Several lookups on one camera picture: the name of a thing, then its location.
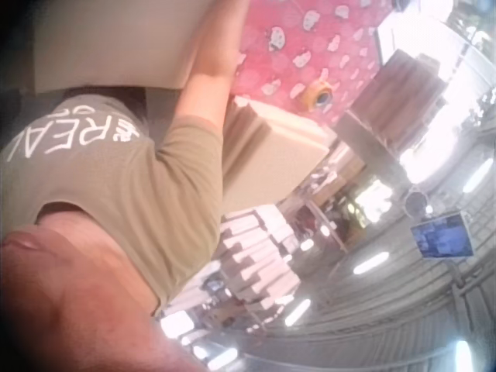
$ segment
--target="fluorescent light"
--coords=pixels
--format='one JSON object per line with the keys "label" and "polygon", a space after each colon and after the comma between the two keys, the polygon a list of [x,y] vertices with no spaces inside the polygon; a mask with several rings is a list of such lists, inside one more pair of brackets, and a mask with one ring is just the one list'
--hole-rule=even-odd
{"label": "fluorescent light", "polygon": [[238,350],[232,348],[208,362],[209,370],[220,370],[222,367],[232,363],[238,357]]}
{"label": "fluorescent light", "polygon": [[170,339],[176,339],[180,335],[195,329],[195,324],[186,312],[176,312],[160,320],[160,326],[165,336]]}
{"label": "fluorescent light", "polygon": [[189,339],[189,337],[185,336],[181,339],[181,345],[182,346],[187,346],[191,343],[191,340]]}
{"label": "fluorescent light", "polygon": [[458,341],[455,353],[456,372],[474,372],[472,353],[467,341]]}
{"label": "fluorescent light", "polygon": [[302,301],[301,304],[298,305],[298,307],[290,315],[288,315],[288,317],[284,321],[284,323],[286,323],[286,326],[291,327],[292,325],[294,325],[298,321],[298,319],[300,319],[301,316],[308,310],[310,304],[311,302],[308,299]]}
{"label": "fluorescent light", "polygon": [[329,231],[329,227],[327,226],[320,226],[320,232],[323,234],[323,236],[329,236],[331,232]]}
{"label": "fluorescent light", "polygon": [[468,182],[463,187],[463,192],[465,194],[466,193],[469,193],[469,192],[472,192],[473,190],[475,190],[477,188],[477,186],[479,185],[479,183],[481,183],[482,180],[484,179],[484,177],[486,177],[486,174],[491,169],[493,163],[494,163],[493,158],[487,159],[479,167],[479,169],[477,169],[474,172],[474,174],[472,174],[472,177],[470,177],[470,180],[468,180]]}
{"label": "fluorescent light", "polygon": [[287,305],[291,301],[293,301],[295,297],[292,294],[288,294],[284,297],[278,298],[276,301],[274,301],[277,305]]}
{"label": "fluorescent light", "polygon": [[368,270],[372,270],[374,267],[379,266],[388,258],[389,258],[389,252],[381,252],[376,256],[370,258],[369,260],[363,262],[362,264],[358,265],[357,267],[355,267],[353,269],[353,273],[356,275],[363,274]]}
{"label": "fluorescent light", "polygon": [[302,251],[306,251],[306,250],[309,250],[310,248],[313,247],[313,240],[311,239],[306,239],[306,241],[304,241],[301,245],[300,245],[300,248]]}
{"label": "fluorescent light", "polygon": [[194,346],[193,347],[193,354],[195,357],[197,357],[199,360],[204,360],[206,357],[208,357],[207,350],[203,349],[200,346]]}

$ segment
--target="skin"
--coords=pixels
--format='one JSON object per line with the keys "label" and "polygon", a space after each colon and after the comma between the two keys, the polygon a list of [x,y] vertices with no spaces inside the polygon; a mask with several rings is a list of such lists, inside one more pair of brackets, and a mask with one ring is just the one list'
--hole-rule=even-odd
{"label": "skin", "polygon": [[[176,117],[222,128],[249,4],[212,7]],[[203,370],[153,322],[157,298],[115,240],[72,206],[7,235],[1,285],[19,345],[47,370]]]}

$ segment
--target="olive green t-shirt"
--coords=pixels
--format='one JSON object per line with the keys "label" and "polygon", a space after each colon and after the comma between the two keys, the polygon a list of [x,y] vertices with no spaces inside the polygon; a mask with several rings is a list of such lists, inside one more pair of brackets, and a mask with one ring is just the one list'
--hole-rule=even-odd
{"label": "olive green t-shirt", "polygon": [[209,260],[219,238],[222,131],[177,118],[155,150],[124,105],[66,100],[2,151],[2,238],[44,205],[86,211],[126,252],[162,306]]}

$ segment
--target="monitor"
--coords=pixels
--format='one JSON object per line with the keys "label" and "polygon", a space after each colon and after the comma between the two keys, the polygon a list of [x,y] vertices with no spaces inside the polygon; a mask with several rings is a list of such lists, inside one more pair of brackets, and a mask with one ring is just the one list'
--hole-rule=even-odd
{"label": "monitor", "polygon": [[412,227],[413,237],[425,258],[474,255],[462,212],[442,215]]}

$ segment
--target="yellow tape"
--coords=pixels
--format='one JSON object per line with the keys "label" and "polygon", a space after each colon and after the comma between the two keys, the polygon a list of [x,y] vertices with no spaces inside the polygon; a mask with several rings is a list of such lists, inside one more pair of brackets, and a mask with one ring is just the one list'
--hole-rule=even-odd
{"label": "yellow tape", "polygon": [[331,101],[332,88],[326,81],[314,81],[301,95],[301,103],[303,103],[309,112],[328,105]]}

